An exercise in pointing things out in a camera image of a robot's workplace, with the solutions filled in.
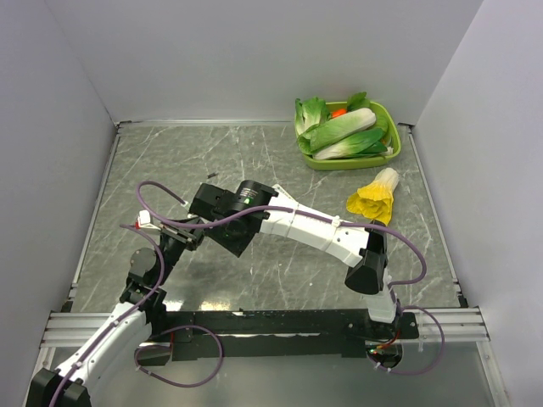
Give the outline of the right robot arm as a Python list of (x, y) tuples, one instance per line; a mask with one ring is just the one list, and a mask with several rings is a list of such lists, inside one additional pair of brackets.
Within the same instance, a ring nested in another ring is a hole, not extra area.
[(266, 209), (213, 226), (204, 234), (236, 256), (243, 253), (257, 233), (286, 237), (330, 254), (348, 266), (344, 283), (363, 296), (372, 331), (386, 338), (400, 328), (398, 305), (389, 288), (383, 231), (345, 226), (338, 216), (300, 204), (278, 184), (270, 187), (250, 180), (243, 181), (236, 192), (201, 184), (189, 212), (217, 222), (260, 206)]

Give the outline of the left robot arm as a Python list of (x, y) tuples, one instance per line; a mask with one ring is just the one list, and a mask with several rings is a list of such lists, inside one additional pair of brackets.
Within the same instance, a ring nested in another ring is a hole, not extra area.
[(126, 286), (107, 320), (66, 361), (42, 368), (32, 378), (28, 406), (90, 406), (115, 371), (141, 343), (161, 339), (167, 331), (165, 291), (160, 287), (181, 254), (203, 240), (199, 218), (173, 226), (138, 222), (123, 225), (152, 244), (131, 257)]

